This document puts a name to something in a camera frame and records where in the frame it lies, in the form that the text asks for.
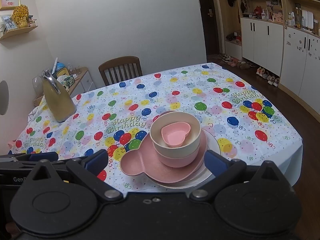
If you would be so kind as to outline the pink heart-shaped bowl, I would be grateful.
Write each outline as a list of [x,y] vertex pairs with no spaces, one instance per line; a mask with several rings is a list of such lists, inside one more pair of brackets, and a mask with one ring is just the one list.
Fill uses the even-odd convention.
[[189,135],[191,126],[186,122],[174,122],[161,129],[163,141],[171,148],[181,147]]

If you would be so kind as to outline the white round plate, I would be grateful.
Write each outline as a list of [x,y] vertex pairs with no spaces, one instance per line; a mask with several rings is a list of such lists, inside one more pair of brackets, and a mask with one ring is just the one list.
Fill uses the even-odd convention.
[[[206,134],[206,137],[207,137],[207,149],[206,150],[212,150],[220,155],[221,151],[220,151],[220,147],[219,147],[217,140],[208,131],[206,131],[204,129],[202,131]],[[197,185],[199,185],[202,182],[204,182],[205,180],[207,180],[211,175],[212,175],[212,172],[210,172],[206,168],[204,161],[202,161],[201,166],[199,166],[195,172],[193,172],[190,176],[188,176],[184,180],[179,181],[177,183],[166,184],[166,183],[157,182],[153,179],[151,179],[151,180],[154,183],[156,183],[157,185],[162,186],[167,189],[183,190],[183,189],[189,189],[192,187],[196,187]]]

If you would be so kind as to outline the pink mouse-shaped plate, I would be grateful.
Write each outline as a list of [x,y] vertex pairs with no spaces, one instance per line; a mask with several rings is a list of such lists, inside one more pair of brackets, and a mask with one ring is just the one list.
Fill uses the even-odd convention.
[[142,140],[138,149],[125,153],[120,161],[120,169],[127,176],[142,173],[160,183],[177,183],[196,172],[202,165],[207,149],[207,136],[204,131],[200,135],[200,145],[195,159],[185,167],[169,167],[163,164],[149,135]]

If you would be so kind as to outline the balloon pattern tablecloth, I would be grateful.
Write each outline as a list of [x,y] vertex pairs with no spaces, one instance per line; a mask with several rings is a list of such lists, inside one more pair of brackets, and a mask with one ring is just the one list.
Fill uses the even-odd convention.
[[303,140],[262,92],[214,63],[149,74],[72,97],[76,111],[59,123],[46,100],[31,112],[13,142],[11,154],[56,152],[59,159],[80,158],[106,150],[108,166],[100,179],[123,193],[163,191],[145,174],[127,176],[123,155],[139,148],[165,116],[193,115],[207,133],[209,148],[228,160],[248,165],[273,161],[291,185],[300,178]]

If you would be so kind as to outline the gold thermos jug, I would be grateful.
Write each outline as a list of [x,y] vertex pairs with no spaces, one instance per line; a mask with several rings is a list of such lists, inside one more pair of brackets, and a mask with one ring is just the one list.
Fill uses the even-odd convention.
[[66,121],[76,112],[76,106],[72,98],[49,70],[43,71],[41,78],[44,98],[55,120],[59,123]]

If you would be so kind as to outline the wooden top side cabinet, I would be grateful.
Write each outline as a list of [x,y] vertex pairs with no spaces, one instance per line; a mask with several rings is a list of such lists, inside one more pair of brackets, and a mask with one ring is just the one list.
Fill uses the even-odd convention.
[[[58,72],[55,72],[53,77],[56,77],[57,79],[63,77],[62,81],[64,81],[68,77],[67,74],[69,74],[71,81],[69,82],[70,85],[66,85],[66,90],[71,98],[77,96],[78,94],[86,93],[96,89],[87,67],[80,67],[72,72],[69,72],[69,70],[64,67]],[[37,107],[43,98],[43,85],[40,76],[37,76],[33,79],[33,85],[37,95],[37,97],[33,100],[33,105],[34,107]]]

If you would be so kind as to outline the green tissue box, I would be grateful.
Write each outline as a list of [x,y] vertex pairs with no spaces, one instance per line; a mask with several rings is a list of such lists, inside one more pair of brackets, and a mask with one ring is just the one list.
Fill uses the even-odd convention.
[[61,75],[57,78],[57,80],[67,88],[70,88],[75,83],[75,79],[72,75]]

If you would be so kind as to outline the brown wooden chair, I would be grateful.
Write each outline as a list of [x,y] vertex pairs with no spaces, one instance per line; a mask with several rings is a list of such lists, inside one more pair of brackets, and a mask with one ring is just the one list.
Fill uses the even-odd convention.
[[136,56],[122,56],[111,59],[101,64],[98,69],[106,86],[143,75],[140,60]]

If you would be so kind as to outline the yellow flower ornament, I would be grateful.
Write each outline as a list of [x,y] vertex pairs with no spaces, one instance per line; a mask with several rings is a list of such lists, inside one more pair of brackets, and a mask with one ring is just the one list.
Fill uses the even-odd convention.
[[18,28],[29,27],[29,9],[26,5],[16,7],[12,12],[12,19]]

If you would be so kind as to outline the wooden wall shelf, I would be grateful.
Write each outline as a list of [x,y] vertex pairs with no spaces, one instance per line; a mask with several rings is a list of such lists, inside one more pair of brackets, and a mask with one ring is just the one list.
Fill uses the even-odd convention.
[[36,29],[36,28],[37,28],[37,26],[10,30],[10,31],[5,32],[3,35],[1,35],[0,40],[4,40],[4,39],[7,39],[7,38],[10,38],[10,37],[13,37],[13,36],[17,36],[17,35],[26,34],[26,33],[29,33],[32,30]]

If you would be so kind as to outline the small photo frame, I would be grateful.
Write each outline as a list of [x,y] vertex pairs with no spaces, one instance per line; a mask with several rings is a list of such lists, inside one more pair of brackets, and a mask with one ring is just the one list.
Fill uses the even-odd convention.
[[18,28],[11,15],[1,15],[1,19],[8,31]]

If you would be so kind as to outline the white wall cabinet unit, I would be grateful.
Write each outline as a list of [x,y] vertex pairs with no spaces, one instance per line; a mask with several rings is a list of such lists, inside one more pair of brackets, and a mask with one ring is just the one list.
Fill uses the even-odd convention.
[[214,0],[221,51],[319,117],[319,0]]

